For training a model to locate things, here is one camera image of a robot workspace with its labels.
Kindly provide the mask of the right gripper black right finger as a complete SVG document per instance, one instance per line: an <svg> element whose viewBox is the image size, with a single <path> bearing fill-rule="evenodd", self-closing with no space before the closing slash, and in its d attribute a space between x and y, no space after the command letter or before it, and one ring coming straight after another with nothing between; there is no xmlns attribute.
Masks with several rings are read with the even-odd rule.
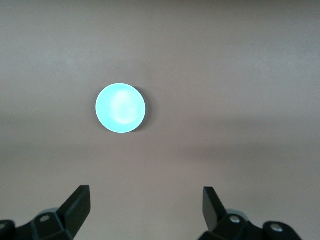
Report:
<svg viewBox="0 0 320 240"><path fill-rule="evenodd" d="M203 188L202 213L208 231L202 240L262 240L263 230L244 213L226 210L213 187Z"/></svg>

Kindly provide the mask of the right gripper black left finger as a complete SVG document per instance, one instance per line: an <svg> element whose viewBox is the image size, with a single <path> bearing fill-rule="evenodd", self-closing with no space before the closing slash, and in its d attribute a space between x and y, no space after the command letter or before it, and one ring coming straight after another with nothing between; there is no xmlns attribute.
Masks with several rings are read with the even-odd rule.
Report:
<svg viewBox="0 0 320 240"><path fill-rule="evenodd" d="M73 240L91 211L88 185L79 186L56 210L44 212L16 228L16 240Z"/></svg>

